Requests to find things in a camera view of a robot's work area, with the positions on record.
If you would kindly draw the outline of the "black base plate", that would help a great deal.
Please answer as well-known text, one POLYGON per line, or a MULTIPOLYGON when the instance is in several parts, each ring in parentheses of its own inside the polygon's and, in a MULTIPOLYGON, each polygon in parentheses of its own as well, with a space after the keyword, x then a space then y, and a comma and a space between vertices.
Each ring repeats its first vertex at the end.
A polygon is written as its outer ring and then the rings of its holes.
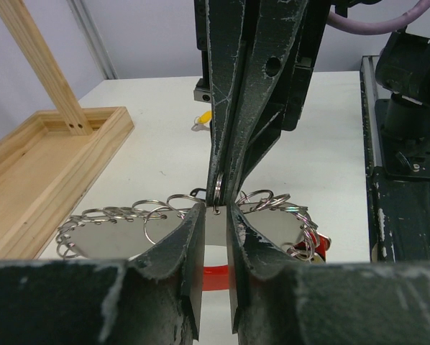
POLYGON ((387 109, 390 94, 376 83, 377 62, 377 56, 364 56, 360 67, 370 259, 430 261, 430 149, 419 156, 411 176, 388 174, 376 112, 387 109))

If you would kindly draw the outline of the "grey key holder with rings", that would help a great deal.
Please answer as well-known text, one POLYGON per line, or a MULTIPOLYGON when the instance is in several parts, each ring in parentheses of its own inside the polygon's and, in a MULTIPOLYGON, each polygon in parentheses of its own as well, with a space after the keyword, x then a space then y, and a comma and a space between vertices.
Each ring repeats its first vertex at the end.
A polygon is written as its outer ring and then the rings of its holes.
MULTIPOLYGON (((240 192, 234 207, 241 214, 242 240, 254 226, 292 259, 303 263, 326 261, 331 239, 318 230, 306 206, 291 203, 289 194, 271 190, 240 192)), ((70 215, 55 237, 62 259, 133 260, 170 239, 199 249, 208 246, 216 256, 226 246, 227 209, 211 207, 189 194, 166 200, 142 199, 130 206, 89 208, 70 215)))

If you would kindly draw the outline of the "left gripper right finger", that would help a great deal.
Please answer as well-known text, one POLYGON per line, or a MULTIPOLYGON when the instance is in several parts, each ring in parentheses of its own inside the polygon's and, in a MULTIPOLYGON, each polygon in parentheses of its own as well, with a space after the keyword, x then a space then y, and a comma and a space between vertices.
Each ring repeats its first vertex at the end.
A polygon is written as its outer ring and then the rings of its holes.
POLYGON ((305 264, 227 208, 240 344, 430 344, 430 261, 305 264))

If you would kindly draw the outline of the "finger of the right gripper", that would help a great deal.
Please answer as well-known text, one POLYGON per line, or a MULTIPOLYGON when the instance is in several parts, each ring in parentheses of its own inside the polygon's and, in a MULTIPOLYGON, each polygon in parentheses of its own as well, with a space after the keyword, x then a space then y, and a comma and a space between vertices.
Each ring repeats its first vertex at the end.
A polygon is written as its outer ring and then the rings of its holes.
POLYGON ((239 65, 244 1, 207 1, 206 28, 211 91, 211 154, 206 186, 208 206, 222 204, 229 122, 239 65))
POLYGON ((224 166, 226 205, 280 137, 286 102, 272 97, 280 77, 291 75, 286 66, 307 9, 307 1, 260 1, 255 9, 224 166))

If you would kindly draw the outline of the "yellow tag key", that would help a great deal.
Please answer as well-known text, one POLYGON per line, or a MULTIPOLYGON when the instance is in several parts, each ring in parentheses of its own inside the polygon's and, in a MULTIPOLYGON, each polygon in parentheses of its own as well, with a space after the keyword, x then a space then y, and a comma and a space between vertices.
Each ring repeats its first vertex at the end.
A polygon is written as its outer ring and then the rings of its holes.
POLYGON ((191 130, 194 132, 209 131, 211 120, 212 120, 212 111, 206 111, 202 115, 197 116, 194 119, 191 130))

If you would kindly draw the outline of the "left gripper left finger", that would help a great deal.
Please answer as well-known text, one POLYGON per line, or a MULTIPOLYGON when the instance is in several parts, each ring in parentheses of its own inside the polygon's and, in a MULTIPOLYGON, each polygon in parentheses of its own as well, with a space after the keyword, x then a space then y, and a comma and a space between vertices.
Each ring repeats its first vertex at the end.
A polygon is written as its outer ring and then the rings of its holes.
POLYGON ((0 344, 192 344, 203 260, 170 239, 133 260, 0 261, 0 344))

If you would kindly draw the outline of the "black tag key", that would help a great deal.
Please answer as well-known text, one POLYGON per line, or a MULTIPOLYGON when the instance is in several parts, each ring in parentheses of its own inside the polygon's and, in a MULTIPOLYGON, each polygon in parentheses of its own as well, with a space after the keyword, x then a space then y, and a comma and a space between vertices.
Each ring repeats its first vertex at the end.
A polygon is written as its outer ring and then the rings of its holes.
POLYGON ((194 198, 199 198, 202 200, 206 199, 206 189, 205 188, 194 188, 190 193, 190 196, 193 196, 194 198))

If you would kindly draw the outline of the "wooden clothes rack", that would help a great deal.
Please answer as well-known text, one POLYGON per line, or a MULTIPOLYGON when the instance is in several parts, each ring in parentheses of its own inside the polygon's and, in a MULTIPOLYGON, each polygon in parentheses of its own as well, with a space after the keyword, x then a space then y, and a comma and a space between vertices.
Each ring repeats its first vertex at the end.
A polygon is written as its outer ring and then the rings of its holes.
POLYGON ((0 17, 55 105, 0 141, 0 260, 34 259, 134 125, 123 106, 80 106, 23 1, 0 17))

